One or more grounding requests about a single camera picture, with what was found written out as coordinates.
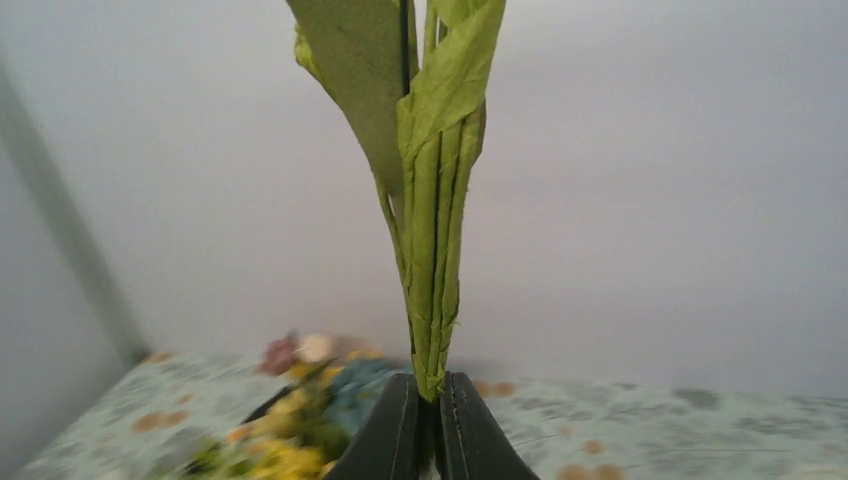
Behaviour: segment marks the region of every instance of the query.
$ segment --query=green leaf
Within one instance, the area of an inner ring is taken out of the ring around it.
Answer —
[[[436,8],[439,20],[454,29],[479,10],[486,0],[430,0],[430,3]]]
[[[399,146],[404,158],[483,105],[506,0],[482,6],[450,31],[412,80],[398,104]]]
[[[300,44],[309,48],[308,57],[301,53],[302,64],[341,108],[374,176],[392,198],[395,211],[402,211],[396,105],[404,95],[403,79],[410,66],[402,62],[397,4],[389,0],[287,1],[297,19],[299,37],[306,39]]]

